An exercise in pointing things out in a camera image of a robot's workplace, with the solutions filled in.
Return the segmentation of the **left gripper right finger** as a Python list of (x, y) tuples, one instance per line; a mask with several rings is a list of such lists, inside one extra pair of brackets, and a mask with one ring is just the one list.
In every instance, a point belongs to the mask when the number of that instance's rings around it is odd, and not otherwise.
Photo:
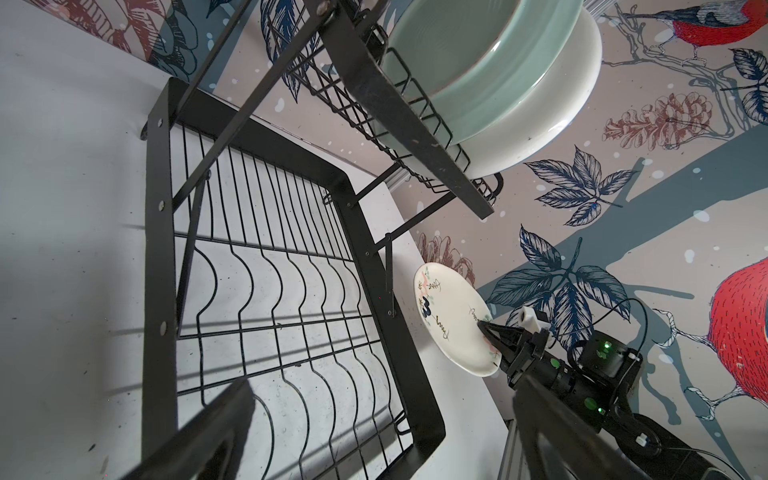
[(532, 479), (647, 477), (537, 381), (519, 381), (513, 408)]

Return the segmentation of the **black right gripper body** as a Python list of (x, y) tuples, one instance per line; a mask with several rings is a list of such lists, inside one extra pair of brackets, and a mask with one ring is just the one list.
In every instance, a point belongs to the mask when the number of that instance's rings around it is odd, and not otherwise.
[(508, 352), (502, 367), (508, 386), (516, 390), (524, 377), (530, 377), (577, 414), (600, 413), (600, 388), (580, 375), (564, 360), (546, 351), (549, 334), (532, 334), (522, 328), (504, 328), (500, 338)]

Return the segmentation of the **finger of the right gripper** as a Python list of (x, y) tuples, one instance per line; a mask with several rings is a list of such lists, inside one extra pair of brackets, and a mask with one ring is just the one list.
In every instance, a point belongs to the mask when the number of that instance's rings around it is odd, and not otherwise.
[(513, 360), (518, 351), (519, 329), (498, 325), (488, 321), (479, 321), (477, 327), (490, 344), (498, 350), (504, 360)]

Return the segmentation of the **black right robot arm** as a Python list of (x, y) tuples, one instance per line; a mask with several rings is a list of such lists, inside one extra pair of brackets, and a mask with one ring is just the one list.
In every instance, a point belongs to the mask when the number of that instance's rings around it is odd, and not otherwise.
[(510, 388), (533, 380), (587, 425), (608, 432), (629, 460), (652, 479), (726, 479), (703, 452), (636, 413), (629, 402), (643, 356), (603, 332), (574, 343), (561, 360), (546, 351), (549, 333), (531, 333), (481, 321), (479, 330), (502, 355), (500, 369)]

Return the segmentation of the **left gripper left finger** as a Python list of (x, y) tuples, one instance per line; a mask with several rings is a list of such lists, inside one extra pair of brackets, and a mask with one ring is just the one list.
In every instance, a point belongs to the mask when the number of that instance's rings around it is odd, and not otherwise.
[(127, 479), (234, 479), (255, 411), (249, 382), (230, 384)]

